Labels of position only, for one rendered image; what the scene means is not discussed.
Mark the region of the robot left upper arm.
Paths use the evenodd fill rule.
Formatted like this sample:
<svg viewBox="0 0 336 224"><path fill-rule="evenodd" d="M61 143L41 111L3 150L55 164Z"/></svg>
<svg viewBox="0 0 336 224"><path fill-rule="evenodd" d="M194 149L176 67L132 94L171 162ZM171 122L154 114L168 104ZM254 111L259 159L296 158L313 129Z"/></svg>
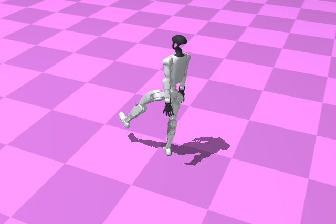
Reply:
<svg viewBox="0 0 336 224"><path fill-rule="evenodd" d="M168 79L169 83L171 81L171 65L172 64L173 64L173 57L167 57L163 59L163 67L164 67L164 74L165 74L164 79Z"/></svg>

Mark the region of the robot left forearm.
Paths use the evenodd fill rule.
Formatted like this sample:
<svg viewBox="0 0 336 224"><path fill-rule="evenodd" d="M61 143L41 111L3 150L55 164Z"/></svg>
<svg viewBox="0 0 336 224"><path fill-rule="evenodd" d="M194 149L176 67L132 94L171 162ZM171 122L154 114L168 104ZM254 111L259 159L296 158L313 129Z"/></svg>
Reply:
<svg viewBox="0 0 336 224"><path fill-rule="evenodd" d="M164 95L164 97L165 97L165 103L170 103L170 97L171 97L171 92L170 92L170 84L169 84L169 81L168 81L168 79L164 79L163 81L162 81L162 83L163 83L163 89L164 89L164 93L165 93L165 95Z"/></svg>

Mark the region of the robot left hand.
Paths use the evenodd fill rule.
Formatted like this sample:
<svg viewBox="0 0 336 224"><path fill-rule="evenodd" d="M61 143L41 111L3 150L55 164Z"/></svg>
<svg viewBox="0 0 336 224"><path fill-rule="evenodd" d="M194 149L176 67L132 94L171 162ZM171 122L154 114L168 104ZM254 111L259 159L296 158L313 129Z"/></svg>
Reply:
<svg viewBox="0 0 336 224"><path fill-rule="evenodd" d="M168 116L170 117L170 116L172 116L172 115L174 115L173 114L173 109L172 109L172 107L171 107L171 99L170 99L170 103L165 103L165 108L164 108L164 110L163 110L163 113L166 111L166 116L167 116L167 113L168 113ZM172 115L171 115L171 112L172 112ZM169 113L170 113L170 115L169 115Z"/></svg>

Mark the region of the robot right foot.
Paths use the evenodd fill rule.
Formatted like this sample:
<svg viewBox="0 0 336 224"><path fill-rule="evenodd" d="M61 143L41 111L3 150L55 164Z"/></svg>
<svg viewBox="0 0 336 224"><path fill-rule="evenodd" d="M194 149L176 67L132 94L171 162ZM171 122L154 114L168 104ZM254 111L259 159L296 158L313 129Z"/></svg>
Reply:
<svg viewBox="0 0 336 224"><path fill-rule="evenodd" d="M164 145L163 149L164 149L166 155L171 155L171 149L169 149L169 147L168 147L168 149L166 149L166 145Z"/></svg>

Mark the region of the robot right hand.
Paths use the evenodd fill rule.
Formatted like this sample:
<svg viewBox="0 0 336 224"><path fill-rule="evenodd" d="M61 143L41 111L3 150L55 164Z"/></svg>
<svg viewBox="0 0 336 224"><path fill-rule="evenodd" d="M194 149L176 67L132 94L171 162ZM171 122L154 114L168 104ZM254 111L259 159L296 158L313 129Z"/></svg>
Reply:
<svg viewBox="0 0 336 224"><path fill-rule="evenodd" d="M184 86L184 90L185 90L185 86ZM180 86L179 86L179 92L183 95L183 97L185 96L184 90L180 90ZM184 99L183 99L183 102L184 102Z"/></svg>

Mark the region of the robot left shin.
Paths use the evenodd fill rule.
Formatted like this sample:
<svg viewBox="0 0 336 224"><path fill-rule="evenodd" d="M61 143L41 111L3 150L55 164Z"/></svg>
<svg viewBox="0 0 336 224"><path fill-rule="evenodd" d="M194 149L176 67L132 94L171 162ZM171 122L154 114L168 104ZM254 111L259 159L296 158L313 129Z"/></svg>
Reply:
<svg viewBox="0 0 336 224"><path fill-rule="evenodd" d="M142 114L141 112L143 111L143 107L142 105L136 105L131 111L130 114L128 115L128 117L125 119L126 122L130 122L132 119L135 119L136 117L138 117L140 114Z"/></svg>

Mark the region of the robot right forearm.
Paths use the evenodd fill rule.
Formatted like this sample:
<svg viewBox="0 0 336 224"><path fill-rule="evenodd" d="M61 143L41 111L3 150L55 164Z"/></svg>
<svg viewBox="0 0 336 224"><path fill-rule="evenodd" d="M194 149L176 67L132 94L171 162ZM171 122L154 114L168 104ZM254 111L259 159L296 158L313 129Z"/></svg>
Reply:
<svg viewBox="0 0 336 224"><path fill-rule="evenodd" d="M185 81L186 81L187 74L184 75L182 82L180 83L180 90L184 90Z"/></svg>

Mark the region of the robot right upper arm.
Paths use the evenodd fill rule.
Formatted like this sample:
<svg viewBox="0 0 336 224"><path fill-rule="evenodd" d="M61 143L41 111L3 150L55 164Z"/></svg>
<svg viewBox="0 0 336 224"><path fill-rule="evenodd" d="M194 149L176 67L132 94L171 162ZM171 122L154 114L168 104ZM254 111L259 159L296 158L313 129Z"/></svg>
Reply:
<svg viewBox="0 0 336 224"><path fill-rule="evenodd" d="M185 53L185 52L184 52ZM186 70L185 70L185 75L187 74L187 69L188 69L188 64L189 64L189 60L191 58L191 56L187 53L185 53L187 55L187 65L186 65Z"/></svg>

